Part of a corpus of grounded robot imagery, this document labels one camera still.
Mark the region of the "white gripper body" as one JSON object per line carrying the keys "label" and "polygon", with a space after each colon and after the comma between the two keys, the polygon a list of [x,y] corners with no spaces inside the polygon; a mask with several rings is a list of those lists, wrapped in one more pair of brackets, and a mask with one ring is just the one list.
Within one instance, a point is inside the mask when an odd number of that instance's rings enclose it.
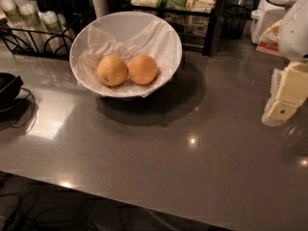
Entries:
{"label": "white gripper body", "polygon": [[289,61],[308,61],[308,0],[297,0],[283,17],[278,50]]}

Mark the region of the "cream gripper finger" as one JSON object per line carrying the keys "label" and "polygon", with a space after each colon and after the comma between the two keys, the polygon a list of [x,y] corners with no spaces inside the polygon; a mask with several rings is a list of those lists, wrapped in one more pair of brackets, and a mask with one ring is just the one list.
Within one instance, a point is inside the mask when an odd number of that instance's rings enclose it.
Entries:
{"label": "cream gripper finger", "polygon": [[276,95],[280,80],[281,80],[282,71],[279,69],[275,69],[271,75],[271,84],[270,84],[270,94]]}
{"label": "cream gripper finger", "polygon": [[262,122],[268,126],[288,121],[308,98],[308,64],[290,62],[281,71],[278,91],[270,95],[262,115]]}

